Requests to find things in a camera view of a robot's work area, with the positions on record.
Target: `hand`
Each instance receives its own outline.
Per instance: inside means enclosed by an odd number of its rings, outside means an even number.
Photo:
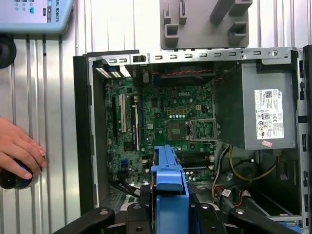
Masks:
[[[34,174],[40,174],[40,166],[47,167],[45,150],[24,131],[0,117],[0,168],[21,178],[30,179],[31,174],[20,167],[14,158],[23,162]]]

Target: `black mount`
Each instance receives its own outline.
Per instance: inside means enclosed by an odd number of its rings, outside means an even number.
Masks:
[[[0,35],[0,69],[10,66],[16,57],[16,46],[12,38]]]

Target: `pink label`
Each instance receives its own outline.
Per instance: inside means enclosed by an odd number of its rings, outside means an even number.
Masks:
[[[263,140],[262,141],[262,145],[264,145],[264,146],[268,146],[268,147],[272,147],[272,145],[273,145],[273,143],[271,143],[271,142],[268,142],[268,141],[266,141],[266,140]]]

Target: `sticker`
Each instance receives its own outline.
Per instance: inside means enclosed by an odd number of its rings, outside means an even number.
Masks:
[[[231,190],[225,189],[223,190],[223,192],[221,193],[222,196],[226,196],[229,197],[231,194]]]
[[[255,90],[254,103],[257,139],[284,138],[282,92],[278,89]]]
[[[250,193],[247,190],[244,190],[242,196],[251,196]]]
[[[135,190],[135,195],[140,196],[140,193],[141,193],[141,191],[140,191],[139,189],[136,189],[136,190]]]
[[[272,145],[273,145],[273,143],[271,143],[271,142],[268,142],[268,141],[266,141],[266,140],[263,140],[262,141],[262,145],[264,145],[264,146],[268,146],[268,147],[272,147]]]

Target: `yellow cable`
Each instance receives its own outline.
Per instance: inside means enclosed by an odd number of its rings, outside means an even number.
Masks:
[[[255,178],[245,178],[245,177],[241,176],[239,173],[237,173],[237,172],[235,171],[234,166],[233,166],[232,156],[233,156],[233,146],[231,145],[231,146],[230,146],[230,156],[229,156],[230,165],[231,165],[231,168],[232,168],[234,174],[235,174],[238,178],[240,178],[240,179],[242,179],[242,180],[254,181],[254,180],[261,179],[261,178],[267,176],[268,174],[270,174],[270,173],[275,169],[275,167],[276,167],[276,165],[275,165],[275,166],[272,167],[270,170],[268,170],[267,172],[265,172],[264,174],[262,174],[262,175],[260,175],[260,176],[258,176],[258,177],[255,177]]]

